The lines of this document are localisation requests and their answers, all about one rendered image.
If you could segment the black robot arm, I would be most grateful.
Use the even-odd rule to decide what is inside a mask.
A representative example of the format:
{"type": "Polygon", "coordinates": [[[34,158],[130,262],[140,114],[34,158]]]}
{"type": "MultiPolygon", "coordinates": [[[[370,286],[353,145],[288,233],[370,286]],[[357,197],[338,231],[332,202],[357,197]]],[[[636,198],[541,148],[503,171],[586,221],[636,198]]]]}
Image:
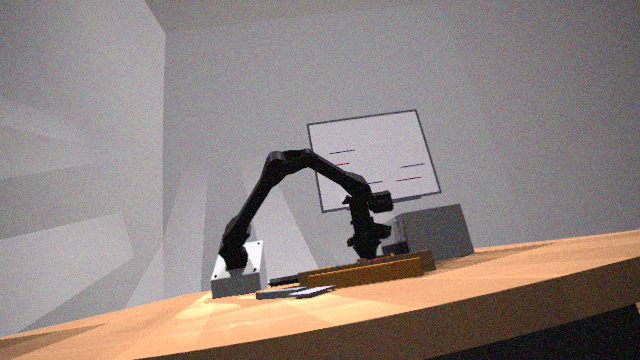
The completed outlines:
{"type": "Polygon", "coordinates": [[[251,220],[270,190],[289,174],[311,168],[342,186],[350,196],[342,204],[349,204],[351,217],[393,211],[394,204],[389,190],[373,193],[364,177],[347,172],[311,149],[273,151],[266,158],[260,179],[250,193],[241,212],[226,226],[218,255],[223,258],[225,271],[245,268],[248,252],[245,242],[250,238],[251,220]],[[368,203],[367,203],[368,202],[368,203]]]}

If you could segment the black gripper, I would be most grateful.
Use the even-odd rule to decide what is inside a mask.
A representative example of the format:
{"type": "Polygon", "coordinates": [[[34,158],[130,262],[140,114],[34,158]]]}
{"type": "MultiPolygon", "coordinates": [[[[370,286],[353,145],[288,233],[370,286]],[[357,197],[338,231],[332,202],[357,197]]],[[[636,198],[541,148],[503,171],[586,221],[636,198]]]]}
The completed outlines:
{"type": "Polygon", "coordinates": [[[352,247],[358,256],[367,257],[368,260],[377,258],[377,249],[382,243],[380,240],[389,238],[385,229],[372,229],[372,220],[374,218],[370,214],[353,216],[350,223],[355,234],[347,241],[348,247],[352,247]]]}

